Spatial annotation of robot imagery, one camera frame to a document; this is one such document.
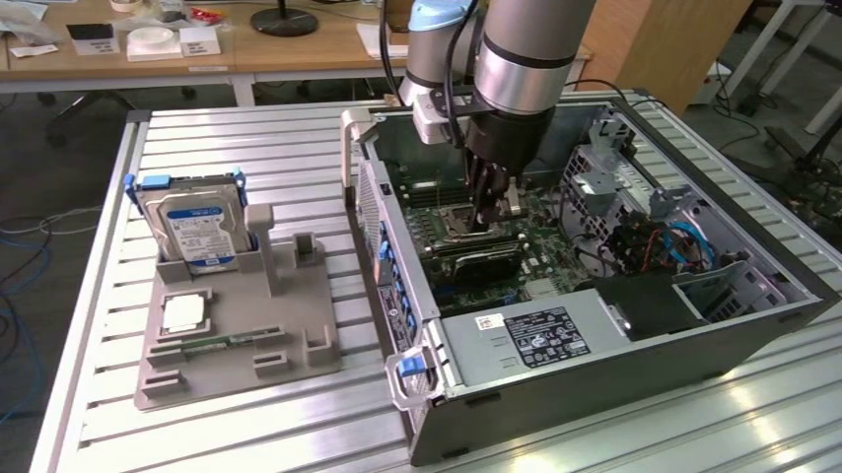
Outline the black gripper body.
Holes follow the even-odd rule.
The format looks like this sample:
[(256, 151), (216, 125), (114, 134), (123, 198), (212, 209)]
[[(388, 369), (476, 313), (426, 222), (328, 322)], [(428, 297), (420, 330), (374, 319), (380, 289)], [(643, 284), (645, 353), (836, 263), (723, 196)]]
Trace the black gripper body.
[(465, 144), (472, 154), (508, 172), (522, 172), (534, 159), (555, 110), (529, 114), (489, 111), (469, 119)]

